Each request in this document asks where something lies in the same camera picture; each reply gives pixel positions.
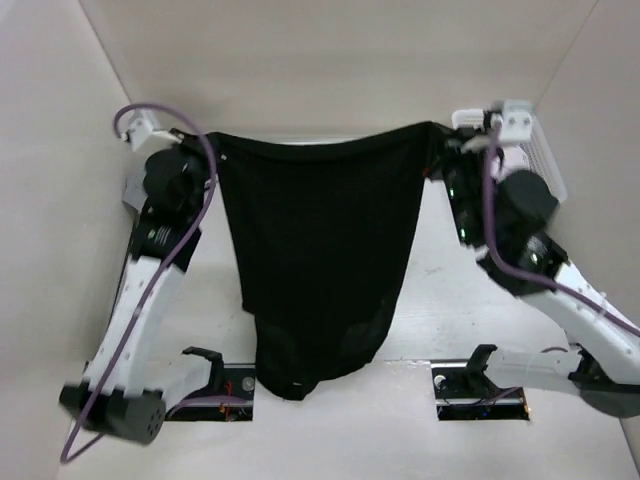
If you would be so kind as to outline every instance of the white basket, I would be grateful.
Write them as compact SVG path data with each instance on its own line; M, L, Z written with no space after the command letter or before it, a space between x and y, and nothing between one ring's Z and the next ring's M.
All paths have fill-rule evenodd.
M456 110L451 115L453 128L458 127L481 127L484 120L484 112L480 108L469 110ZM551 153L547 139L542 132L540 122L534 117L533 134L531 141L520 145L526 154L529 169L540 175L554 197L560 203L567 199L567 187L562 180L556 159Z

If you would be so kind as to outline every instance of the fabric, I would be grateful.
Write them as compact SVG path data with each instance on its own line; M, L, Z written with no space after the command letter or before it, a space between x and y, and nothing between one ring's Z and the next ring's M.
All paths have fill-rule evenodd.
M243 308L255 316L256 373L274 394L302 400L384 342L440 131L425 122L304 146L209 134Z

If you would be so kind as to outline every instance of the black garment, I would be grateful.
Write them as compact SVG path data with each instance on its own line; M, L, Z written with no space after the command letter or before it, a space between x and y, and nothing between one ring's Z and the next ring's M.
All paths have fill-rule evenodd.
M209 134L243 308L255 315L257 375L274 394L302 400L384 342L441 128L305 146Z

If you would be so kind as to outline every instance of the black cloth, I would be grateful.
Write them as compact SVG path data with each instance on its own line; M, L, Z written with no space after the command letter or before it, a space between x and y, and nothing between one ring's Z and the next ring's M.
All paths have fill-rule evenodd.
M302 400L384 342L413 242L431 122L330 145L211 133L256 373Z

